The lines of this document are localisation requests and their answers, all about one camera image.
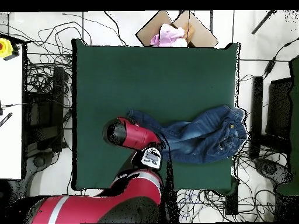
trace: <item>blue jeans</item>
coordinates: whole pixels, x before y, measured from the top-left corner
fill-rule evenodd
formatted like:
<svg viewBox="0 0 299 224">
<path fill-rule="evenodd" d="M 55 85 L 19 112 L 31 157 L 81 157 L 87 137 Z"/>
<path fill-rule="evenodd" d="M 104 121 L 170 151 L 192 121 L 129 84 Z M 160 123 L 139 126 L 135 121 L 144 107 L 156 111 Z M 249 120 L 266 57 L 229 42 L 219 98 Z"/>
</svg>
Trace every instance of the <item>blue jeans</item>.
<svg viewBox="0 0 299 224">
<path fill-rule="evenodd" d="M 242 124 L 243 111 L 235 107 L 220 106 L 201 113 L 192 122 L 179 121 L 161 126 L 151 116 L 130 110 L 128 117 L 141 127 L 154 131 L 169 143 L 171 158 L 182 163 L 210 163 L 237 153 L 247 139 Z M 169 157 L 168 147 L 162 151 Z"/>
</svg>

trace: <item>white desk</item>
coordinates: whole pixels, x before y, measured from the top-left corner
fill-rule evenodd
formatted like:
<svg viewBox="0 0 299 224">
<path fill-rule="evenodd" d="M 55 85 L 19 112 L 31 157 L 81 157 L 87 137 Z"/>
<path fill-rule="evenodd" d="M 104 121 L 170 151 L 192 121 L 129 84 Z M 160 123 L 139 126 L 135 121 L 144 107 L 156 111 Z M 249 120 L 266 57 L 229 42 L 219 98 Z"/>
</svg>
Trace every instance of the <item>white desk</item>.
<svg viewBox="0 0 299 224">
<path fill-rule="evenodd" d="M 3 105 L 22 103 L 22 48 L 9 61 L 0 58 L 0 101 Z M 12 117 L 0 127 L 0 179 L 21 179 L 22 105 L 8 107 L 0 116 Z"/>
</svg>

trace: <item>green cloth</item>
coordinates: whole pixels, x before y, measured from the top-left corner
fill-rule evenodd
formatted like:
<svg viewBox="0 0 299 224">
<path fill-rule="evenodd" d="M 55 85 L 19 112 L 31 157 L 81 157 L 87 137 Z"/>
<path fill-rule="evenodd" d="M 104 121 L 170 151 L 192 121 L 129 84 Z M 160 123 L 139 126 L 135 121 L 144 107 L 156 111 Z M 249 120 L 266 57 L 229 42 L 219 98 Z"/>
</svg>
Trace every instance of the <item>green cloth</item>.
<svg viewBox="0 0 299 224">
<path fill-rule="evenodd" d="M 76 44 L 77 190 L 108 188 L 132 153 L 102 138 L 103 126 L 125 117 L 129 109 L 165 124 L 192 121 L 204 110 L 234 105 L 237 44 L 226 49 L 88 47 L 79 40 Z M 173 162 L 175 188 L 229 192 L 231 162 Z M 165 179 L 166 163 L 161 176 Z"/>
<path fill-rule="evenodd" d="M 281 184 L 277 187 L 277 192 L 282 195 L 297 196 L 299 195 L 299 57 L 289 62 L 291 77 L 294 86 L 290 92 L 293 104 L 291 113 L 291 154 L 290 166 L 293 174 L 293 180 L 287 184 Z"/>
</svg>

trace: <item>pink cloth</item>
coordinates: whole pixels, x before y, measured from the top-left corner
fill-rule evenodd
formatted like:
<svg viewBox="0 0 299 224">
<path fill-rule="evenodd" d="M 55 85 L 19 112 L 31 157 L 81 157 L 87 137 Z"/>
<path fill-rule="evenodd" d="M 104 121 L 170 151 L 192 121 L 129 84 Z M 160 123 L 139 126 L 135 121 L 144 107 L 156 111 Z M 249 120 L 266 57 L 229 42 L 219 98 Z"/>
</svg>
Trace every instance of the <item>pink cloth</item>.
<svg viewBox="0 0 299 224">
<path fill-rule="evenodd" d="M 182 42 L 184 39 L 181 39 L 184 34 L 185 31 L 181 27 L 176 29 L 171 25 L 163 24 L 160 29 L 160 34 L 152 38 L 151 45 L 154 47 L 184 47 L 185 44 Z"/>
</svg>

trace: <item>cardboard box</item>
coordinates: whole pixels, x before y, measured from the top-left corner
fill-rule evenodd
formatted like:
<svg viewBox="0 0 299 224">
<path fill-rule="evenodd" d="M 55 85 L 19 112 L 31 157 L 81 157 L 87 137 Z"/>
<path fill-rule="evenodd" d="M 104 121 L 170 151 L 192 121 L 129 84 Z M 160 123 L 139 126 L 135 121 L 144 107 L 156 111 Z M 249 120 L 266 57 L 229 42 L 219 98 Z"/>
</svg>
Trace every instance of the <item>cardboard box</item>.
<svg viewBox="0 0 299 224">
<path fill-rule="evenodd" d="M 189 21 L 189 11 L 184 11 L 173 23 L 168 14 L 164 10 L 160 10 L 147 24 L 144 25 L 137 33 L 136 37 L 143 46 L 150 46 L 151 39 L 159 34 L 163 24 L 169 24 L 175 28 L 184 28 Z M 194 33 L 190 39 L 188 47 L 214 47 L 218 44 L 217 38 L 198 20 L 198 18 L 190 13 L 190 25 L 194 28 Z"/>
</svg>

